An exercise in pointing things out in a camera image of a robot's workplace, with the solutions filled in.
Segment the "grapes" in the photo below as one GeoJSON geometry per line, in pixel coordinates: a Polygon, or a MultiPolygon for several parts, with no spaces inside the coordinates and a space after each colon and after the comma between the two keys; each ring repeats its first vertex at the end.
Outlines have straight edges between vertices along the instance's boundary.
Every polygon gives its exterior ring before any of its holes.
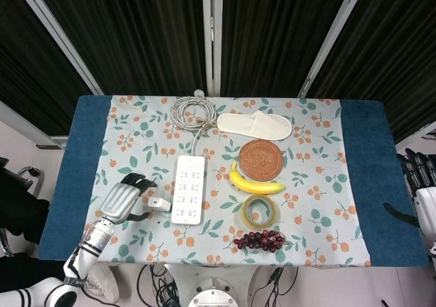
{"type": "Polygon", "coordinates": [[[248,247],[250,249],[262,249],[274,253],[285,244],[285,237],[279,231],[253,232],[244,234],[241,238],[234,238],[233,243],[238,249],[248,247]]]}

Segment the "yellow banana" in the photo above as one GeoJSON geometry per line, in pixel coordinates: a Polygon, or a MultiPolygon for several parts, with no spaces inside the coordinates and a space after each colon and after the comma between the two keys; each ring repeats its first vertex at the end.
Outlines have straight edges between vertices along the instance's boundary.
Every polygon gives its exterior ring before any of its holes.
{"type": "Polygon", "coordinates": [[[284,190],[285,186],[276,182],[253,182],[245,180],[238,171],[236,171],[236,162],[233,162],[232,169],[229,173],[230,180],[235,186],[246,193],[260,193],[267,195],[269,193],[279,193],[284,190]]]}

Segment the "woven coaster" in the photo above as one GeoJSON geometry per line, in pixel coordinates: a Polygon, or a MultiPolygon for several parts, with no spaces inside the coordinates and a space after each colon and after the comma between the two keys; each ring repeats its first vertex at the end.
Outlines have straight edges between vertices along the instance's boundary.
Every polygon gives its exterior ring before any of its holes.
{"type": "Polygon", "coordinates": [[[253,140],[239,152],[242,171],[257,181],[269,181],[277,177],[283,168],[283,155],[277,145],[268,140],[253,140]]]}

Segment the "power strip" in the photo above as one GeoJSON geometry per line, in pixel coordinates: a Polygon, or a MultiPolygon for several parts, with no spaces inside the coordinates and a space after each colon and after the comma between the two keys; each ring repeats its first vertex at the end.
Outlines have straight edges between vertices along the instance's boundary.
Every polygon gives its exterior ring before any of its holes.
{"type": "Polygon", "coordinates": [[[200,224],[204,185],[204,157],[179,156],[172,199],[171,222],[200,224]]]}

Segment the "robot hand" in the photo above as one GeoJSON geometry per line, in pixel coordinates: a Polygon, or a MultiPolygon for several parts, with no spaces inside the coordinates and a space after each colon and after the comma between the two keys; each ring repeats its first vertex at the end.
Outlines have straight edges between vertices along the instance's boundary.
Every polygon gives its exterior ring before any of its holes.
{"type": "Polygon", "coordinates": [[[106,247],[114,226],[125,220],[141,221],[148,216],[130,214],[141,193],[157,187],[142,174],[131,173],[114,185],[100,208],[102,219],[94,223],[63,266],[63,283],[55,278],[45,279],[28,289],[0,293],[0,305],[32,307],[72,307],[77,292],[83,287],[88,271],[106,247]]]}

